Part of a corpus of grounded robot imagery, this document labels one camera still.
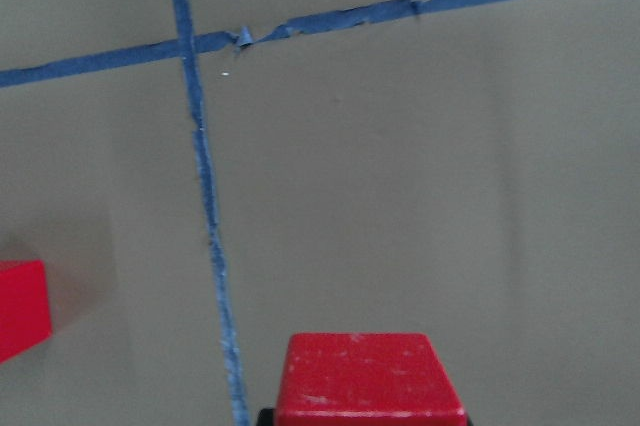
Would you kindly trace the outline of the red block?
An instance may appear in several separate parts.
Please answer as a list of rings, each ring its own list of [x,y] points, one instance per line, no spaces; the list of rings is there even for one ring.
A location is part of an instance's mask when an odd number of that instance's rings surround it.
[[[467,425],[469,415],[422,333],[294,334],[276,425]]]
[[[52,335],[44,264],[39,260],[1,262],[1,362]]]

